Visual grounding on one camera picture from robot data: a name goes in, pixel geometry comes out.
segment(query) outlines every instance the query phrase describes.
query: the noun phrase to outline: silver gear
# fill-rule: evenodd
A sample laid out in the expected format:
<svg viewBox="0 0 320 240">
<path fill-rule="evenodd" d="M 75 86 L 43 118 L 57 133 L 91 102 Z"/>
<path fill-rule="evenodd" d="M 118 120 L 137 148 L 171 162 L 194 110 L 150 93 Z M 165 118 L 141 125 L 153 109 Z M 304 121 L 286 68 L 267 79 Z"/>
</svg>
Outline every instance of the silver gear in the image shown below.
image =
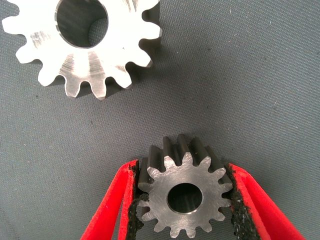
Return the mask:
<svg viewBox="0 0 320 240">
<path fill-rule="evenodd" d="M 75 45 L 80 37 L 64 30 L 74 39 L 73 42 L 66 40 L 62 35 L 64 26 L 59 25 L 57 21 L 60 5 L 64 1 L 67 2 L 65 6 L 69 4 L 75 13 L 78 13 L 77 8 L 80 11 L 82 7 L 83 16 L 68 15 L 68 12 L 64 12 L 67 16 L 65 24 L 68 24 L 72 17 L 78 17 L 74 20 L 78 30 L 82 27 L 89 30 L 88 24 L 92 22 L 87 22 L 86 19 L 97 20 L 103 13 L 107 16 L 107 31 L 101 42 L 90 47 L 86 44 Z M 65 92 L 69 97 L 75 98 L 80 92 L 81 84 L 87 82 L 93 94 L 102 100 L 107 96 L 107 78 L 114 78 L 124 89 L 129 88 L 132 80 L 126 70 L 126 64 L 133 62 L 141 67 L 150 67 L 152 64 L 150 56 L 139 47 L 140 40 L 153 40 L 162 35 L 158 25 L 143 20 L 144 11 L 158 6 L 159 0 L 8 0 L 8 2 L 17 5 L 20 13 L 2 21 L 4 31 L 26 37 L 26 44 L 16 53 L 18 60 L 22 64 L 36 59 L 43 63 L 38 75 L 38 81 L 43 86 L 52 84 L 56 76 L 63 76 Z"/>
<path fill-rule="evenodd" d="M 230 191 L 233 185 L 210 147 L 204 147 L 198 138 L 187 144 L 182 134 L 177 141 L 177 145 L 172 145 L 165 137 L 163 150 L 152 146 L 148 158 L 142 160 L 138 187 L 148 193 L 148 201 L 141 200 L 139 206 L 145 208 L 144 212 L 149 209 L 142 216 L 143 221 L 158 220 L 155 232 L 170 227 L 172 238 L 176 238 L 181 230 L 185 230 L 189 238 L 194 238 L 197 227 L 209 233 L 212 231 L 209 220 L 225 219 L 219 208 L 229 207 L 231 201 L 222 194 Z M 196 195 L 182 200 L 173 198 L 178 201 L 176 207 L 186 206 L 186 210 L 177 211 L 173 209 L 169 196 L 181 184 L 196 186 L 202 200 L 199 195 L 198 200 Z"/>
</svg>

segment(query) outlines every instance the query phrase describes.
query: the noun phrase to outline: gray fabric surface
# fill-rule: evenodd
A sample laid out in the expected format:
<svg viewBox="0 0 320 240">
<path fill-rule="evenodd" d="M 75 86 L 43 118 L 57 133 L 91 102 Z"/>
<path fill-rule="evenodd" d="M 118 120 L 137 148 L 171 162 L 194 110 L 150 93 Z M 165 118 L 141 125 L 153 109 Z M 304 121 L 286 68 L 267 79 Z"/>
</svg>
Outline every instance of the gray fabric surface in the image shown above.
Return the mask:
<svg viewBox="0 0 320 240">
<path fill-rule="evenodd" d="M 18 8 L 0 0 L 0 19 Z M 0 239 L 79 239 L 117 169 L 199 136 L 247 169 L 309 240 L 320 235 L 320 2 L 162 0 L 162 46 L 105 101 L 42 87 L 0 27 Z M 168 239 L 152 231 L 139 239 Z M 234 239 L 230 214 L 195 239 Z M 183 233 L 179 239 L 185 239 Z"/>
</svg>

